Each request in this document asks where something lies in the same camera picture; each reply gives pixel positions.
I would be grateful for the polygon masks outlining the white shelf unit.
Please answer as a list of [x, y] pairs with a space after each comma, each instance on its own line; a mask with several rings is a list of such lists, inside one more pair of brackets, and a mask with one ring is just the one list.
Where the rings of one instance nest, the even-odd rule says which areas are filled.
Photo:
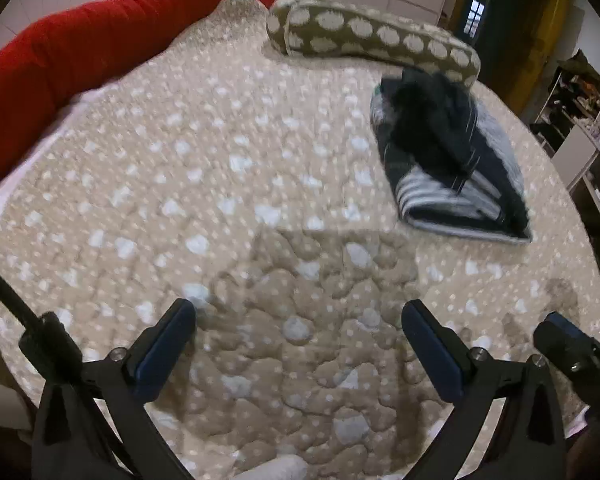
[[530, 130], [576, 205], [600, 272], [600, 73], [581, 50], [557, 63]]

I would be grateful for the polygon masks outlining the red blanket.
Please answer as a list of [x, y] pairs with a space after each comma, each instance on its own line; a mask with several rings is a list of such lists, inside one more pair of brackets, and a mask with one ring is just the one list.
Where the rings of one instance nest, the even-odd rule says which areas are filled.
[[157, 55], [220, 2], [98, 0], [23, 29], [0, 50], [0, 183], [73, 96]]

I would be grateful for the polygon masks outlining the beige dotted bed quilt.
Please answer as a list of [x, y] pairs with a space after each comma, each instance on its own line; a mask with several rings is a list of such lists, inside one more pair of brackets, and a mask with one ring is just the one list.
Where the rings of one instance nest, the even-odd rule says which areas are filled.
[[483, 84], [471, 92], [513, 145], [532, 241], [403, 223], [370, 125], [389, 67], [279, 54], [265, 18], [258, 0], [223, 0], [73, 118], [1, 214], [0, 274], [89, 361], [193, 301], [196, 336], [148, 413], [195, 477], [297, 455], [312, 479], [399, 478], [451, 411], [403, 305], [498, 359], [527, 359], [550, 311], [600, 340], [592, 248]]

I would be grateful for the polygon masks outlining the olive hedgehog bolster pillow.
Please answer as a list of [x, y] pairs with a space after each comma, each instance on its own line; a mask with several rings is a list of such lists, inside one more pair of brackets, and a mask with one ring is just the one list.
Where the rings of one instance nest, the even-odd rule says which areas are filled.
[[284, 55], [365, 56], [440, 72], [469, 88], [478, 79], [477, 51], [447, 30], [364, 4], [337, 0], [275, 0], [268, 39]]

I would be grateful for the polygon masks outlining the white bed sheet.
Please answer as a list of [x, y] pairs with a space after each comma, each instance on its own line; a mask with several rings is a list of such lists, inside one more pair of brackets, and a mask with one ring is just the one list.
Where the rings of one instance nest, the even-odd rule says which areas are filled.
[[9, 201], [22, 179], [32, 169], [34, 163], [43, 156], [55, 141], [63, 136], [69, 129], [74, 118], [78, 117], [97, 98], [107, 93], [114, 82], [108, 82], [103, 86], [88, 90], [73, 96], [69, 104], [63, 107], [56, 115], [53, 122], [43, 131], [42, 136], [27, 152], [19, 165], [0, 183], [0, 219]]

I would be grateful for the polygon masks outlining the dark navy striped pants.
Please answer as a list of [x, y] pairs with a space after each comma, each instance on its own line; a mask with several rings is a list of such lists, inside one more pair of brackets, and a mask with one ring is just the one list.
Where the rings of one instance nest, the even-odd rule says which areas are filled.
[[464, 84], [416, 67], [382, 77], [370, 124], [402, 221], [440, 235], [531, 242], [512, 144]]

